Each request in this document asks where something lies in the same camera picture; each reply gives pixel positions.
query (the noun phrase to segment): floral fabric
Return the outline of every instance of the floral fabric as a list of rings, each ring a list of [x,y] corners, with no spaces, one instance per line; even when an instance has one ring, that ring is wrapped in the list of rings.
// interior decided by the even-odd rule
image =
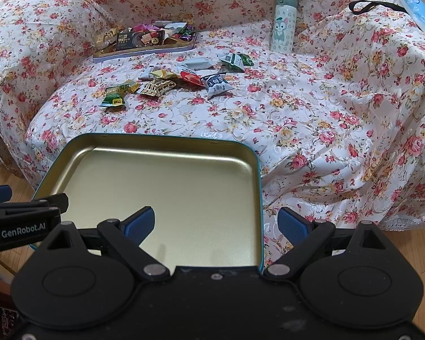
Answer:
[[[289,248],[282,206],[339,227],[425,226],[425,34],[382,6],[354,16],[352,0],[298,1],[284,55],[269,50],[275,0],[0,0],[0,137],[35,187],[86,132],[243,142],[260,159],[266,263]],[[93,63],[97,31],[161,18],[192,21],[195,49]],[[202,56],[219,68],[222,52],[255,63],[229,73],[230,95],[185,87],[99,107],[104,87],[149,65]]]

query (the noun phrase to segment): black strap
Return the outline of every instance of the black strap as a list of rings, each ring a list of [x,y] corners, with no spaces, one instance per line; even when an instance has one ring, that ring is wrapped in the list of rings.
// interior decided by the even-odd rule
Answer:
[[[354,10],[354,7],[356,6],[356,4],[358,3],[368,3],[367,5],[365,5],[362,9],[356,11]],[[365,12],[369,12],[371,9],[373,9],[375,6],[378,5],[383,5],[385,7],[388,7],[389,9],[395,10],[395,11],[400,11],[400,12],[406,12],[405,8],[403,6],[394,4],[394,3],[387,3],[384,1],[368,1],[368,0],[358,0],[358,1],[352,1],[349,3],[349,9],[351,10],[351,12],[354,15],[360,15],[360,14],[364,14]]]

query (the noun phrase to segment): water bottle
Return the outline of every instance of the water bottle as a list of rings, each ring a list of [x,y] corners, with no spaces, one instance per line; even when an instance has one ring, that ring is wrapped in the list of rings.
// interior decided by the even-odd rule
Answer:
[[[277,0],[271,50],[291,53],[295,38],[297,0]]]

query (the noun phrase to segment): wooden floor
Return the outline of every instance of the wooden floor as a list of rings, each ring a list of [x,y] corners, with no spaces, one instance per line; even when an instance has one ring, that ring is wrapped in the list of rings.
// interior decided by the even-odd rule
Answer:
[[[13,202],[26,202],[33,195],[33,189],[25,180],[15,177],[0,164],[0,185],[2,184],[11,186]],[[401,233],[389,231],[386,234],[419,273],[425,291],[425,230]],[[28,246],[4,251],[0,253],[0,263],[11,272],[17,272],[31,254],[32,249]],[[425,332],[425,295],[414,321]]]

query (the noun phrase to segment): snack tray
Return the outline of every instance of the snack tray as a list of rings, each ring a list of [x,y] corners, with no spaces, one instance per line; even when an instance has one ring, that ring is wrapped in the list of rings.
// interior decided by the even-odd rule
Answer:
[[[152,48],[140,47],[132,50],[115,51],[116,44],[110,45],[103,50],[97,51],[93,54],[93,61],[103,62],[105,60],[128,58],[130,56],[146,55],[149,53],[166,53],[166,52],[182,52],[189,51],[194,48],[197,34],[192,36],[192,40],[189,42],[183,41],[182,39],[168,37],[165,41],[169,41],[168,44],[153,46]]]
[[[156,224],[141,244],[176,265],[262,267],[260,173],[255,152],[234,141],[89,133],[70,141],[35,198],[64,192],[61,216],[77,228],[123,221],[151,206]]]

